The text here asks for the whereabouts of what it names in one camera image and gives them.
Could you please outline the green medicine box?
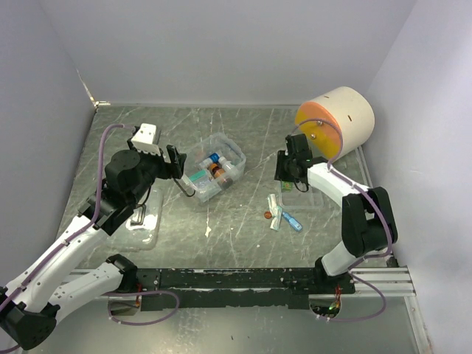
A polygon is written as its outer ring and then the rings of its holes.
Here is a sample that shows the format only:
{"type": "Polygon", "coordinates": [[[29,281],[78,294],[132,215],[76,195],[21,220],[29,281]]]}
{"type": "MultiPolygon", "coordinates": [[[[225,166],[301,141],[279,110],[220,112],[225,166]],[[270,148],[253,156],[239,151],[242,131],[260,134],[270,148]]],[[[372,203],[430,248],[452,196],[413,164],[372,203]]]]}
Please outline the green medicine box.
{"type": "Polygon", "coordinates": [[[294,184],[289,181],[282,181],[280,186],[282,192],[290,192],[294,188],[294,184]]]}

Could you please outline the teal-header plastic sachet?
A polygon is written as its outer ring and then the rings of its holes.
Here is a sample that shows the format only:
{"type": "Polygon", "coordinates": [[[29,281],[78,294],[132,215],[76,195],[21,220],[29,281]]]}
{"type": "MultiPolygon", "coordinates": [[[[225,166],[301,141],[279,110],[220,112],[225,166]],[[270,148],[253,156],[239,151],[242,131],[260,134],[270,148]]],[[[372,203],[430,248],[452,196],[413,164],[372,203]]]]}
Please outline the teal-header plastic sachet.
{"type": "Polygon", "coordinates": [[[199,170],[189,177],[190,182],[193,184],[195,190],[205,189],[212,182],[212,177],[208,170],[199,170]]]}

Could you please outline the small blue-label vial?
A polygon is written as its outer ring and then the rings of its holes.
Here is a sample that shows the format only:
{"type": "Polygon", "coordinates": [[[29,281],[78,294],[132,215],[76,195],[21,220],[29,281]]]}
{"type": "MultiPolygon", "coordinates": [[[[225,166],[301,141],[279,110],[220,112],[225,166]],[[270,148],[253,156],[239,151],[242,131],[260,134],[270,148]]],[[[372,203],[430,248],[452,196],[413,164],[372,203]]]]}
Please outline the small blue-label vial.
{"type": "Polygon", "coordinates": [[[202,162],[199,163],[199,167],[202,170],[208,170],[213,164],[218,165],[220,156],[217,153],[213,153],[204,159],[202,162]]]}

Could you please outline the clear plastic storage box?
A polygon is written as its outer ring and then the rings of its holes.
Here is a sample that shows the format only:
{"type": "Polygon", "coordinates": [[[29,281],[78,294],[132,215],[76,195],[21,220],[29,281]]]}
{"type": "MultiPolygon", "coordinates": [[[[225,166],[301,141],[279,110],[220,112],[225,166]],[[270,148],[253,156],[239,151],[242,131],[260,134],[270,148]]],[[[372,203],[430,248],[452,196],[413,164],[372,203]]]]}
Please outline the clear plastic storage box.
{"type": "Polygon", "coordinates": [[[229,176],[233,180],[232,185],[243,176],[246,166],[246,155],[243,153],[241,148],[224,133],[214,133],[193,146],[187,153],[182,181],[195,192],[194,197],[201,203],[206,203],[218,193],[224,191],[213,178],[209,169],[208,171],[212,177],[212,182],[205,189],[195,190],[193,184],[189,180],[191,175],[202,170],[198,166],[199,163],[213,153],[217,153],[220,157],[226,157],[237,169],[237,174],[233,178],[229,176]]]}

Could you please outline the clear plastic divider tray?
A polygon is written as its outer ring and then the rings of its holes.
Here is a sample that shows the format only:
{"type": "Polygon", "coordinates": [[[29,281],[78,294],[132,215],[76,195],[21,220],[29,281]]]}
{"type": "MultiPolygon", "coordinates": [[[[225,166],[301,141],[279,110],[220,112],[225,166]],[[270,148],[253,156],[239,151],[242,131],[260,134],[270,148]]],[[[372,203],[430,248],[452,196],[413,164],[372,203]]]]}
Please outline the clear plastic divider tray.
{"type": "Polygon", "coordinates": [[[321,209],[324,206],[322,193],[317,189],[311,188],[307,192],[300,192],[294,185],[292,191],[282,192],[280,185],[281,181],[278,182],[278,200],[283,209],[309,210],[321,209]]]}

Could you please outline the white tube packet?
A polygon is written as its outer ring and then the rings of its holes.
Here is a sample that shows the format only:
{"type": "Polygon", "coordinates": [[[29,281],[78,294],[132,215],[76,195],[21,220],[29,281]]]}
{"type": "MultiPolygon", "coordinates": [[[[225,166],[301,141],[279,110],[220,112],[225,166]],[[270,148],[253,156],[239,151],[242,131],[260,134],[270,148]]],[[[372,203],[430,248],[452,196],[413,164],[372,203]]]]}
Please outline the white tube packet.
{"type": "Polygon", "coordinates": [[[280,228],[280,221],[282,218],[282,208],[277,203],[275,194],[268,196],[268,208],[271,213],[271,226],[270,228],[274,231],[278,231],[280,228]]]}

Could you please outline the white medicine bottle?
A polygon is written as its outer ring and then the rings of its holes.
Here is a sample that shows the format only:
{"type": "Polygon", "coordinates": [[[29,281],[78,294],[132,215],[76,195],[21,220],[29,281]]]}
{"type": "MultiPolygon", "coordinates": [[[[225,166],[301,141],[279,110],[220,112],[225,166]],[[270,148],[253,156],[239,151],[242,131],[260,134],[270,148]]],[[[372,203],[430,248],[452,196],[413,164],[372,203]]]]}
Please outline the white medicine bottle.
{"type": "Polygon", "coordinates": [[[232,178],[237,174],[237,169],[226,157],[221,156],[218,162],[223,170],[232,178]]]}

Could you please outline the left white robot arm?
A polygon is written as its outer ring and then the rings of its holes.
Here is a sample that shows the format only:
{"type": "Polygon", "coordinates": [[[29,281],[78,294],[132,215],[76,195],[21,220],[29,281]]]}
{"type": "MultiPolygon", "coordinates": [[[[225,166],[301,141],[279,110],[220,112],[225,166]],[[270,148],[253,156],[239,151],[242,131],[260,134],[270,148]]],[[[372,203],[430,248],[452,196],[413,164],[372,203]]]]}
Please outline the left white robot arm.
{"type": "Polygon", "coordinates": [[[62,281],[95,246],[112,236],[135,212],[156,179],[180,179],[186,154],[167,146],[169,160],[131,147],[99,163],[99,184],[68,229],[15,280],[1,288],[1,328],[18,347],[31,350],[74,311],[106,293],[131,294],[137,267],[121,254],[108,257],[76,283],[62,281]]]}

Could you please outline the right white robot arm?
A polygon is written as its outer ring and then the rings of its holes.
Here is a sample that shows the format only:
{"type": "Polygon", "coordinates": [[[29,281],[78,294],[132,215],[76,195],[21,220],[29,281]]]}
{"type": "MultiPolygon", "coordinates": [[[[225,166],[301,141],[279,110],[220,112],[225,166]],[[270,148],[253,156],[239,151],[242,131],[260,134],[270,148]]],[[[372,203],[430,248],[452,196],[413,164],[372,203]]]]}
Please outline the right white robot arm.
{"type": "Polygon", "coordinates": [[[313,269],[314,288],[331,292],[339,278],[362,262],[388,257],[398,231],[388,192],[368,187],[340,173],[328,160],[314,157],[305,135],[288,135],[277,153],[274,179],[300,193],[316,189],[341,207],[341,240],[313,269]]]}

